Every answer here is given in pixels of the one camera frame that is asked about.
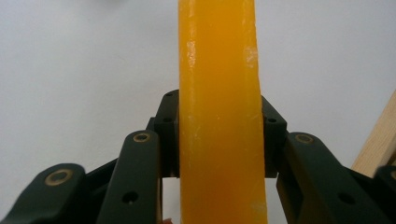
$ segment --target white wall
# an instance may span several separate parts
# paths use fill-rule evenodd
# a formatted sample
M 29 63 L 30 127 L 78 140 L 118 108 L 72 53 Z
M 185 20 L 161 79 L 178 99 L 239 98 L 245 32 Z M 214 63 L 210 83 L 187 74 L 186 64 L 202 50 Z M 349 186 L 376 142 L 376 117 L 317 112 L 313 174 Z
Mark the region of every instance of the white wall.
M 396 88 L 396 2 L 257 1 L 262 93 L 349 167 Z M 89 172 L 177 89 L 176 0 L 0 1 L 0 218 L 42 170 Z M 286 223 L 267 181 L 270 223 Z M 165 216 L 178 223 L 177 182 Z

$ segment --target wooden edge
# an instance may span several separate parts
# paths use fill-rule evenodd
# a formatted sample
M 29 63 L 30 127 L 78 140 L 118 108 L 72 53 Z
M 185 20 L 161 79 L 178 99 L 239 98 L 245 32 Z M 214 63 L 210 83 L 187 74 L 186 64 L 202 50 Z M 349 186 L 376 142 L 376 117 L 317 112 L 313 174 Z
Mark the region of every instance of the wooden edge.
M 352 170 L 373 177 L 382 165 L 396 164 L 396 91 L 382 111 L 361 153 L 352 165 Z

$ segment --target white background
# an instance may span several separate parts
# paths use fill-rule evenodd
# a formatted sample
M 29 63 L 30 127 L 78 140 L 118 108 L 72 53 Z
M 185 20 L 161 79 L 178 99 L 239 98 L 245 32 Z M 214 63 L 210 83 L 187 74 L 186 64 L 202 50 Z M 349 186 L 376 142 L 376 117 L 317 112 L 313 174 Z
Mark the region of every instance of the white background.
M 256 14 L 262 93 L 350 167 L 396 88 L 396 2 L 262 0 Z M 177 0 L 0 1 L 0 218 L 42 170 L 118 157 L 177 70 Z M 267 188 L 270 223 L 286 223 Z M 164 217 L 178 215 L 167 180 Z

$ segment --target yellow foam bar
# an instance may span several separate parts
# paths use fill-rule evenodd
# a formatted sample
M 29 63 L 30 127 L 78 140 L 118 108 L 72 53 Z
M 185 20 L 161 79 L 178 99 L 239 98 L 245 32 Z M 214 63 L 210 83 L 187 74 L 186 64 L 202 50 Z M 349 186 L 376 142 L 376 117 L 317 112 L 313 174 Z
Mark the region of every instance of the yellow foam bar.
M 181 223 L 267 223 L 254 1 L 178 13 Z

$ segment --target circular hole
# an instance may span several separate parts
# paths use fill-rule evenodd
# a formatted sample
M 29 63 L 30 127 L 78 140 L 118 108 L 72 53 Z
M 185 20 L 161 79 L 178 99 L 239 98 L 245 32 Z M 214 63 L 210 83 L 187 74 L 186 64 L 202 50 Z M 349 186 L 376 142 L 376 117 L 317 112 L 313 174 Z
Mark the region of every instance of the circular hole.
M 132 205 L 134 202 L 136 202 L 137 198 L 138 198 L 137 193 L 134 191 L 130 191 L 124 194 L 124 196 L 122 197 L 122 202 Z
M 346 193 L 339 193 L 338 198 L 341 200 L 343 203 L 347 204 L 355 204 L 355 199 L 350 196 L 349 194 Z
M 172 122 L 172 119 L 169 119 L 169 118 L 164 118 L 164 119 L 163 119 L 163 122 L 167 122 L 167 123 L 169 123 L 169 122 Z
M 393 178 L 394 180 L 396 180 L 396 171 L 390 172 L 390 175 L 392 176 L 392 178 Z
M 69 180 L 72 177 L 72 174 L 72 170 L 60 169 L 48 175 L 45 179 L 45 183 L 48 186 L 58 186 Z
M 134 140 L 136 142 L 147 142 L 149 140 L 149 134 L 148 133 L 139 133 L 134 136 Z
M 314 139 L 311 136 L 303 133 L 297 134 L 295 138 L 301 143 L 311 144 L 314 142 Z

